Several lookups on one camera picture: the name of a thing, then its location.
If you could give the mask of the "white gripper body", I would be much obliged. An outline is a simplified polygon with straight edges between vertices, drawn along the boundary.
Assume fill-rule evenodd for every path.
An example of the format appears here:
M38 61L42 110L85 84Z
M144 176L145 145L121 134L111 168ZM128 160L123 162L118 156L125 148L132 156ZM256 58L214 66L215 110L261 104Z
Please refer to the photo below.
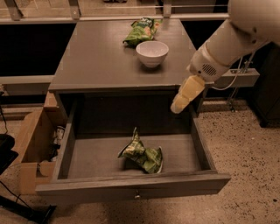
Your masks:
M228 69L229 66L222 65L217 61L203 44L192 56L187 69L194 75L198 75L205 82L217 81Z

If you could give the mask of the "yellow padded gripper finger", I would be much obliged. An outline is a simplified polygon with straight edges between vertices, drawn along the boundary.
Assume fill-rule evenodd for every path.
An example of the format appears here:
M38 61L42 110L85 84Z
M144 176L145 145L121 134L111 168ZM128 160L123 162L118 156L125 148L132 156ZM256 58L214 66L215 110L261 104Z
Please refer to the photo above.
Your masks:
M184 80L171 104L171 111L181 113L205 88L205 82L198 75Z

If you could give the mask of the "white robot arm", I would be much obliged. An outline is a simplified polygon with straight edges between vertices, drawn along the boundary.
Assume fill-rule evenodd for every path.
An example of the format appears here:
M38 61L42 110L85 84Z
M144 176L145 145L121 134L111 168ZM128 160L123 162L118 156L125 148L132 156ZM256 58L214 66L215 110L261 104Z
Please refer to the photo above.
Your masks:
M171 104L181 113L241 57L280 43L280 0L229 0L227 18L192 56L187 77Z

